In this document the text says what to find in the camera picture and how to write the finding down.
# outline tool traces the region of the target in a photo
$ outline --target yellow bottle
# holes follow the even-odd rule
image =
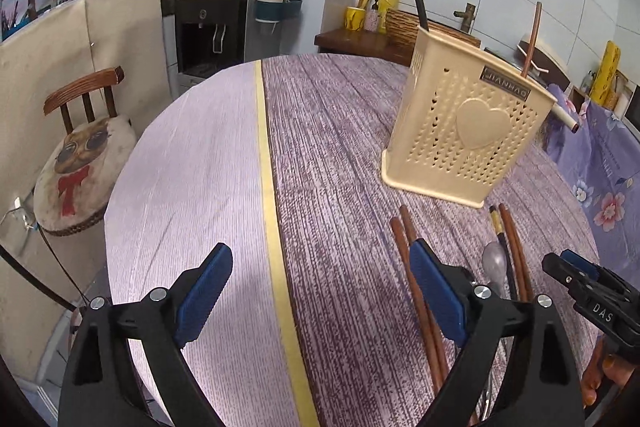
[[[611,87],[613,79],[616,76],[619,61],[620,48],[616,46],[615,42],[607,42],[604,57],[602,57],[602,62],[600,63],[600,69],[589,93],[590,99],[598,105],[602,105],[607,99],[609,87]]]
[[[378,0],[378,13],[380,15],[379,33],[386,33],[386,11],[397,10],[400,6],[400,0]]]

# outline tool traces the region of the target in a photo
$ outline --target round table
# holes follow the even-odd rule
[[[479,281],[510,207],[536,293],[554,300],[577,360],[596,330],[542,273],[548,252],[597,262],[578,201],[531,146],[475,210],[387,187],[388,143],[407,69],[342,55],[275,57],[193,87],[144,132],[105,216],[115,303],[169,287],[222,241],[234,270],[184,358],[230,427],[415,425],[433,400],[389,219],[400,204],[443,263]],[[452,343],[446,341],[449,363]],[[142,346],[134,363],[158,398]],[[504,354],[494,371],[500,380]]]

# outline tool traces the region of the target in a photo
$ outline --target chair backrest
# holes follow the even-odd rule
[[[61,87],[60,89],[52,92],[47,100],[44,101],[44,114],[48,115],[50,112],[60,108],[62,113],[62,120],[65,123],[65,129],[67,134],[72,133],[74,126],[71,123],[71,117],[69,116],[69,109],[66,106],[67,102],[82,96],[82,103],[84,104],[84,113],[88,122],[95,120],[94,108],[91,105],[91,98],[89,93],[96,89],[104,89],[104,99],[107,104],[107,111],[110,118],[115,118],[118,114],[116,112],[116,105],[113,100],[113,91],[111,86],[121,83],[124,80],[124,71],[120,66],[115,68],[108,68],[106,70],[96,71],[95,73],[88,74],[82,78],[78,78],[70,84]]]

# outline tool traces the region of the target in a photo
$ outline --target yellow cup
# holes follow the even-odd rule
[[[359,31],[364,26],[366,10],[349,6],[344,12],[344,27],[348,30]]]

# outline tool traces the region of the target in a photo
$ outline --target blue gripper pad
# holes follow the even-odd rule
[[[464,346],[467,338],[465,309],[438,266],[418,241],[411,245],[409,263],[442,334],[458,347]]]
[[[564,250],[560,254],[560,259],[562,259],[563,261],[567,261],[567,263],[569,263],[575,269],[584,272],[585,275],[593,281],[597,281],[600,277],[600,272],[598,271],[597,266],[587,261],[584,257],[580,257],[572,250]]]
[[[180,349],[198,338],[231,275],[233,265],[231,249],[222,245],[182,301],[176,314],[174,333],[174,341]]]

